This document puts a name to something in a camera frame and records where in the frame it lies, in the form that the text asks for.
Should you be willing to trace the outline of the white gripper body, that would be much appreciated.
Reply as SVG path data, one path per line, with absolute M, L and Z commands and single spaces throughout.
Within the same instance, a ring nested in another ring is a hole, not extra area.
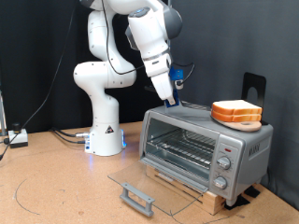
M 169 53 L 144 61 L 147 76 L 162 100 L 174 101 L 173 87 L 169 77 L 172 59 Z

